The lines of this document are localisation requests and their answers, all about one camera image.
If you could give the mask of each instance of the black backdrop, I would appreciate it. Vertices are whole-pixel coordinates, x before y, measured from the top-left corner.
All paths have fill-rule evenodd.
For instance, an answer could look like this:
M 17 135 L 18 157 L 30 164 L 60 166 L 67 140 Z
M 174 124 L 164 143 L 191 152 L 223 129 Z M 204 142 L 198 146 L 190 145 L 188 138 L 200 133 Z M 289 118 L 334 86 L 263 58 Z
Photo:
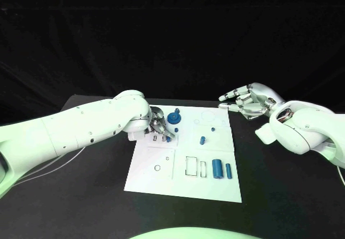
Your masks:
M 220 1 L 2 2 L 2 123 L 74 94 L 217 100 L 261 82 L 344 111 L 345 8 Z

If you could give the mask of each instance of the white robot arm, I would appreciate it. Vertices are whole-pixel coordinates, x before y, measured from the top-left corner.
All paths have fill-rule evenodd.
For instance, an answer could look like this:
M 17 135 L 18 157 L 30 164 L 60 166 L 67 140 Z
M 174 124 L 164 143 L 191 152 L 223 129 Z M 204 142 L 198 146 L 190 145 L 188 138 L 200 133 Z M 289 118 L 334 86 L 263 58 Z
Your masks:
M 167 130 L 164 112 L 152 107 L 139 91 L 82 105 L 51 116 L 0 127 L 0 197 L 28 171 L 53 158 L 129 133 L 129 140 Z
M 253 83 L 220 97 L 237 97 L 237 104 L 220 108 L 242 112 L 249 120 L 266 115 L 266 123 L 256 134 L 266 144 L 278 140 L 288 150 L 304 154 L 310 150 L 324 155 L 333 164 L 345 168 L 345 115 L 302 101 L 285 102 L 263 84 Z

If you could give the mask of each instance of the humanoid robot hand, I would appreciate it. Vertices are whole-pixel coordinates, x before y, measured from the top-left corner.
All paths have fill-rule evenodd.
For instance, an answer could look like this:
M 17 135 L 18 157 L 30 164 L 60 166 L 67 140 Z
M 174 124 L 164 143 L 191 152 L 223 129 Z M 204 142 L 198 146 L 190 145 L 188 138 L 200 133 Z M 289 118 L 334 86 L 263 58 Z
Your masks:
M 237 88 L 220 97 L 220 101 L 236 99 L 236 104 L 222 103 L 219 107 L 233 112 L 242 112 L 249 120 L 262 115 L 271 116 L 276 108 L 285 103 L 276 91 L 261 83 Z

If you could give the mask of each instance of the table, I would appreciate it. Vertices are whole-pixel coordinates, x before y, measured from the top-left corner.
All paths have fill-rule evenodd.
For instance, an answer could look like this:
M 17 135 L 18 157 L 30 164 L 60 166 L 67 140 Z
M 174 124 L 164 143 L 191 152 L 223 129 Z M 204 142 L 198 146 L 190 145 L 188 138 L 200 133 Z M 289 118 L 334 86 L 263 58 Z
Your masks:
M 102 99 L 74 95 L 63 110 Z M 217 228 L 268 239 L 343 238 L 345 187 L 337 168 L 314 151 L 297 155 L 278 142 L 265 145 L 255 133 L 265 122 L 266 117 L 248 121 L 230 112 L 243 203 L 126 192 L 136 142 L 122 132 L 89 146 L 64 168 L 9 191 L 0 199 L 0 238 L 126 239 L 171 227 Z

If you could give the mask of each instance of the cable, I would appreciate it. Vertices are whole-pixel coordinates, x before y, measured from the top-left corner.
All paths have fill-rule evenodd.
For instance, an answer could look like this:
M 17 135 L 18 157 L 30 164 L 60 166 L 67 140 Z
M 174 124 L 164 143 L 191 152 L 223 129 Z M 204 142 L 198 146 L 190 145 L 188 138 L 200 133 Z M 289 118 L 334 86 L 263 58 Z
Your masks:
M 343 176 L 343 172 L 341 172 L 340 166 L 337 166 L 337 168 L 338 168 L 338 173 L 340 173 L 340 176 L 341 176 L 341 179 L 343 179 L 343 182 L 344 182 L 344 186 L 345 186 L 345 181 L 344 181 L 344 176 Z
M 35 174 L 37 172 L 40 172 L 41 170 L 44 170 L 48 166 L 51 166 L 63 157 L 66 156 L 61 155 L 54 161 L 51 161 L 41 169 L 38 169 L 37 171 L 34 171 L 32 173 L 30 173 L 28 175 L 25 175 L 24 177 L 21 177 L 19 180 L 22 180 L 24 178 L 30 177 L 32 174 Z
M 30 179 L 24 180 L 22 182 L 17 183 L 17 184 L 14 185 L 14 187 L 15 187 L 17 185 L 19 185 L 21 183 L 25 183 L 25 182 L 31 181 L 32 179 L 40 178 L 40 177 L 45 176 L 47 174 L 53 173 L 54 171 L 57 171 L 58 169 L 61 169 L 61 168 L 76 159 L 76 157 L 80 155 L 82 151 L 76 154 L 76 156 L 74 156 L 58 168 L 56 168 L 56 169 L 54 169 L 53 171 L 50 171 L 48 173 L 44 173 L 44 174 L 38 175 L 37 177 L 30 178 Z

